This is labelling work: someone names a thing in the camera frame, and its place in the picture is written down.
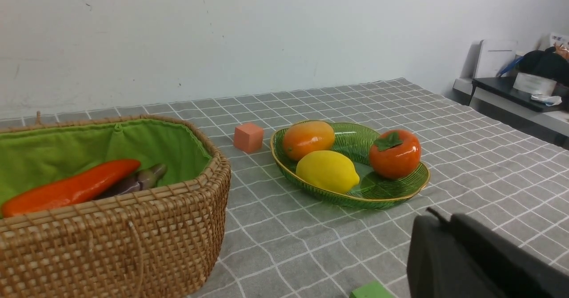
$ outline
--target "pink foam block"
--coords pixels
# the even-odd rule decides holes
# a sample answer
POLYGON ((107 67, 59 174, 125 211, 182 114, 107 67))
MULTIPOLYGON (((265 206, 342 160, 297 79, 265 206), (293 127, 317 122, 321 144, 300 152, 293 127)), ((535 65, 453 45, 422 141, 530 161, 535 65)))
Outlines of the pink foam block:
POLYGON ((251 153, 259 150, 263 145, 263 128, 253 123, 246 123, 235 127, 233 146, 244 152, 251 153))

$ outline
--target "purple eggplant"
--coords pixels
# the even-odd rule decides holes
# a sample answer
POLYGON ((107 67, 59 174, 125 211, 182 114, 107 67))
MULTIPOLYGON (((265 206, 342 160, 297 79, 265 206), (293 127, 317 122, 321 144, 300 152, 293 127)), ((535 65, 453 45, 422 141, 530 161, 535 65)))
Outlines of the purple eggplant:
POLYGON ((148 169, 142 169, 132 176, 128 176, 108 188, 93 200, 128 194, 134 191, 154 188, 156 183, 164 176, 168 167, 165 164, 157 164, 148 169))

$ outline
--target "wicker basket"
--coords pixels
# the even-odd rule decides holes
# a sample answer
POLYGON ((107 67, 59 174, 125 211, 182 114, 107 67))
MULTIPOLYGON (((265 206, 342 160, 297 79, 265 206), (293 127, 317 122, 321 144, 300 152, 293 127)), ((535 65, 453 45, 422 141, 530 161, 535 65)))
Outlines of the wicker basket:
POLYGON ((191 181, 0 220, 1 297, 179 298, 205 283, 224 236, 231 174, 195 126, 143 115, 0 132, 141 118, 189 127, 211 162, 191 181))

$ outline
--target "green oval dish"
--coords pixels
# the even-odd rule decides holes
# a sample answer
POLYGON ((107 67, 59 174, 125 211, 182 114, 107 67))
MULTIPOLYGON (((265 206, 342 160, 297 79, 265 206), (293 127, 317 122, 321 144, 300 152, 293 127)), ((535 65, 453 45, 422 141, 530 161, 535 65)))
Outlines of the green oval dish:
POLYGON ((283 176, 293 184, 315 197, 336 205, 364 209, 385 209, 403 203, 423 189, 431 173, 423 162, 409 176, 399 180, 387 180, 378 176, 369 164, 369 148, 376 140, 378 132, 362 125, 348 122, 330 123, 336 134, 332 150, 340 152, 354 162, 360 175, 360 183, 347 194, 339 194, 320 189, 296 174, 297 163, 290 160, 282 149, 282 139, 287 129, 281 129, 271 136, 271 152, 283 176))

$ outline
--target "black bag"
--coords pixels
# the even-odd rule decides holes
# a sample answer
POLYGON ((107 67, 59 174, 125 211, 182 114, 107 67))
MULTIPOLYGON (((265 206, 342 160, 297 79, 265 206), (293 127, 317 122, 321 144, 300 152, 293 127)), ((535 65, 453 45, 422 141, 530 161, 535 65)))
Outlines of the black bag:
POLYGON ((433 209, 413 223, 412 298, 569 298, 569 277, 458 213, 433 209))
POLYGON ((518 63, 518 70, 569 85, 569 62, 555 53, 555 47, 526 53, 518 63))

